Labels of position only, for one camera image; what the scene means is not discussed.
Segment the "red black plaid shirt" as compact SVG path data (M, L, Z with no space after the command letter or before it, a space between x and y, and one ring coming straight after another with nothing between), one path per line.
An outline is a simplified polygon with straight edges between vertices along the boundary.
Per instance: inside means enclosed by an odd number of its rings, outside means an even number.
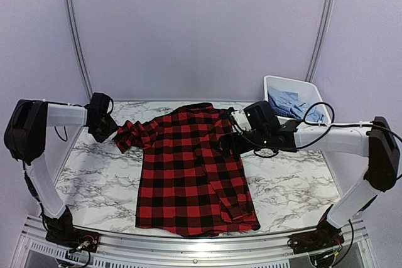
M143 151L135 226L182 237L258 230L241 157L222 148L231 133L228 110L210 103L119 127L118 149Z

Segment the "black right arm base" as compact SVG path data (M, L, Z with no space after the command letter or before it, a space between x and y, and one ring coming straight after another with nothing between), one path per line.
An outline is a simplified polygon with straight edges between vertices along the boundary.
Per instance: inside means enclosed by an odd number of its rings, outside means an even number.
M321 249L340 246L344 243L340 228L322 218L316 229L307 232L294 233L290 235L287 244L294 254L314 252Z

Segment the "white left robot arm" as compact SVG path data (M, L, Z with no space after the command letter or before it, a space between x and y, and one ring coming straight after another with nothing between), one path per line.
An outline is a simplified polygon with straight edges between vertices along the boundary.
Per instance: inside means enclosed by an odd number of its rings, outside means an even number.
M59 219L66 211L46 166L46 130L87 127L88 133L102 143L117 131L111 117L113 108L113 100L103 93L94 93L85 106L24 99L16 104L4 133L4 144L12 158L22 162L28 189L44 216Z

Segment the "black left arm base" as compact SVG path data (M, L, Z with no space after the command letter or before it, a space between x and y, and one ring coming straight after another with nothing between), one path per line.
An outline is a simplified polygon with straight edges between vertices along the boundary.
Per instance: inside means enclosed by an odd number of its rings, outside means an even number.
M68 247L73 251L86 250L96 252L100 234L97 232L76 228L73 216L68 207L60 218L42 215L42 223L46 230L45 239L48 242Z

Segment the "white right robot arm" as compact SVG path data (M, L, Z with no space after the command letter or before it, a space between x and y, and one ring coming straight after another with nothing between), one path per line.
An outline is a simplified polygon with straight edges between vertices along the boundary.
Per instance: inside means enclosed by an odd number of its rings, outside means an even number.
M270 103L259 101L243 110L230 109L229 122L233 132L218 141L224 154L240 155L249 151L269 149L280 151L323 151L355 154L368 159L368 167L360 180L321 217L311 242L324 248L356 213L365 210L380 194L390 190L400 179L401 156L395 134L383 117L355 124L330 121L309 122L289 119L280 123Z

